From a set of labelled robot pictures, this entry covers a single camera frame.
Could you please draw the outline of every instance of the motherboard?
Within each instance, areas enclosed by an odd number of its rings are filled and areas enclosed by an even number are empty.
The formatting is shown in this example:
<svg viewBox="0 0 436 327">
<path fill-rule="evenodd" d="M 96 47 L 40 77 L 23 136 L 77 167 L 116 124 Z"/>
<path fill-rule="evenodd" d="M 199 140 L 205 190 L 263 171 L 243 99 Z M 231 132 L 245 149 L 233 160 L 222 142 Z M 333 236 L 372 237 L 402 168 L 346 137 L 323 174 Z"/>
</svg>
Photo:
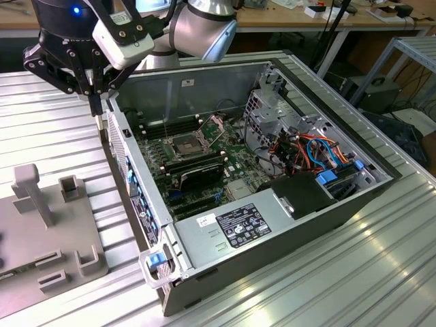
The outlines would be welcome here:
<svg viewBox="0 0 436 327">
<path fill-rule="evenodd" d="M 177 133 L 183 127 L 194 131 Z M 136 134 L 156 186 L 175 220 L 256 192 L 268 174 L 241 141 L 240 117 L 206 114 Z"/>
</svg>

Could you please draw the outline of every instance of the blue latch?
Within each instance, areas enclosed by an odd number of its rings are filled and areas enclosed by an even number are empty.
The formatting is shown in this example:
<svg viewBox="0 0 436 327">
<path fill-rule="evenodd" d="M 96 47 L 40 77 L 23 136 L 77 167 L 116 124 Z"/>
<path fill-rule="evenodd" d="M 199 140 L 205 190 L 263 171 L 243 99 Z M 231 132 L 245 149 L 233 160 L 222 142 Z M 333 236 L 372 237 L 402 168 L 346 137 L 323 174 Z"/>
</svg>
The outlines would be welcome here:
<svg viewBox="0 0 436 327">
<path fill-rule="evenodd" d="M 154 269 L 157 266 L 160 266 L 161 264 L 164 264 L 166 262 L 166 256 L 165 253 L 159 252 L 156 254 L 149 255 L 146 261 L 150 269 Z"/>
<path fill-rule="evenodd" d="M 325 172 L 320 172 L 316 179 L 318 180 L 318 182 L 324 185 L 328 182 L 334 181 L 337 178 L 338 176 L 336 176 L 334 172 L 332 172 L 331 170 L 326 170 Z"/>
<path fill-rule="evenodd" d="M 359 170 L 362 170 L 363 168 L 364 168 L 364 164 L 363 164 L 363 162 L 361 162 L 360 160 L 356 160 L 355 162 L 354 162 L 354 165 L 355 165 L 355 167 L 357 168 L 357 169 L 359 169 Z"/>
</svg>

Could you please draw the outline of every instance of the blue cable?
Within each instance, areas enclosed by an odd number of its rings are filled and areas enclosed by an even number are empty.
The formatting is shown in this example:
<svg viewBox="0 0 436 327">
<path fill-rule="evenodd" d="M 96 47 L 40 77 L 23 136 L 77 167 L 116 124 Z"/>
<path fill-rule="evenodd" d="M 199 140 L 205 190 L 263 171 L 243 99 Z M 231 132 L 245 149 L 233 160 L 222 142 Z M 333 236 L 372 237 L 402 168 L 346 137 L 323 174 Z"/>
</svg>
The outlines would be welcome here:
<svg viewBox="0 0 436 327">
<path fill-rule="evenodd" d="M 310 141 L 307 143 L 307 155 L 309 156 L 309 158 L 310 158 L 313 162 L 315 162 L 316 164 L 318 164 L 318 165 L 320 165 L 321 167 L 323 167 L 324 170 L 326 169 L 325 165 L 324 165 L 322 162 L 320 162 L 320 161 L 316 160 L 315 158 L 313 158 L 312 153 L 311 153 L 311 147 L 310 147 L 312 141 L 317 141 L 317 142 L 322 143 L 322 144 L 327 148 L 327 150 L 328 150 L 328 152 L 330 153 L 330 156 L 332 157 L 332 159 L 334 160 L 334 162 L 335 162 L 338 166 L 342 166 L 342 162 L 341 162 L 341 160 L 339 160 L 339 158 L 338 158 L 338 157 L 333 153 L 332 149 L 330 148 L 329 143 L 327 143 L 327 142 L 324 141 L 324 140 L 320 140 L 319 138 L 313 138 L 312 140 L 310 140 Z"/>
<path fill-rule="evenodd" d="M 335 155 L 332 148 L 330 148 L 329 143 L 327 143 L 324 140 L 320 140 L 319 138 L 316 138 L 315 140 L 320 141 L 327 148 L 328 152 L 330 153 L 330 156 L 332 157 L 332 159 L 334 160 L 334 162 L 336 162 L 336 164 L 338 166 L 342 166 L 341 160 Z"/>
<path fill-rule="evenodd" d="M 320 165 L 320 166 L 325 170 L 325 169 L 326 169 L 325 165 L 324 165 L 322 162 L 316 160 L 316 159 L 312 156 L 312 151 L 311 151 L 311 142 L 314 141 L 314 140 L 316 140 L 316 139 L 312 139 L 312 140 L 310 140 L 310 141 L 307 143 L 307 145 L 306 145 L 307 155 L 309 156 L 310 160 L 312 160 L 315 164 Z"/>
</svg>

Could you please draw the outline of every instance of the metal workbench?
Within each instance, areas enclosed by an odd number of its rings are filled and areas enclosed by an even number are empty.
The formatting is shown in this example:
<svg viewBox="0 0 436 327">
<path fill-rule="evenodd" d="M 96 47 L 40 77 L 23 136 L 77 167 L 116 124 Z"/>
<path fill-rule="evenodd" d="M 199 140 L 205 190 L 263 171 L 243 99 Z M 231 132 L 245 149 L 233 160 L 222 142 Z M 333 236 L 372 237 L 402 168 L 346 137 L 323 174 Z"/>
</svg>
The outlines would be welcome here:
<svg viewBox="0 0 436 327">
<path fill-rule="evenodd" d="M 0 196 L 11 194 L 10 166 L 25 162 L 38 165 L 43 185 L 67 174 L 83 178 L 110 272 L 0 325 L 435 326 L 436 180 L 295 57 L 263 52 L 224 60 L 269 57 L 298 75 L 403 179 L 341 228 L 198 305 L 163 317 L 157 294 L 136 263 L 138 248 L 87 106 L 29 73 L 1 75 Z M 289 96 L 299 103 L 295 94 Z"/>
<path fill-rule="evenodd" d="M 373 82 L 376 73 L 378 73 L 378 71 L 384 66 L 394 50 L 400 50 L 403 55 L 389 71 L 387 75 L 388 78 L 394 78 L 407 58 L 417 61 L 419 64 L 430 70 L 433 74 L 436 73 L 436 37 L 394 37 L 390 40 L 380 57 L 374 63 L 374 66 L 359 85 L 356 92 L 354 92 L 352 98 L 349 100 L 352 105 L 355 106 L 362 99 L 365 90 Z M 436 87 L 429 89 L 427 94 L 424 95 L 424 97 L 422 97 L 420 100 L 418 107 L 421 107 L 430 96 L 434 95 L 435 89 Z"/>
</svg>

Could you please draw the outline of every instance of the warning label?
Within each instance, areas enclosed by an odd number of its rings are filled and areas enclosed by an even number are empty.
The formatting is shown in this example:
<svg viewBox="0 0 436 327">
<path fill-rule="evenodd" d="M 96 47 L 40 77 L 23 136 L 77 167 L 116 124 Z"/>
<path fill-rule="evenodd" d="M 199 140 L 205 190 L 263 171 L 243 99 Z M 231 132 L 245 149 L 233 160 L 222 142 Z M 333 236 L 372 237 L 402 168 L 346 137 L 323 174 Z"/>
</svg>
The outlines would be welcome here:
<svg viewBox="0 0 436 327">
<path fill-rule="evenodd" d="M 230 245 L 234 248 L 271 233 L 270 228 L 253 203 L 218 216 L 216 220 Z"/>
</svg>

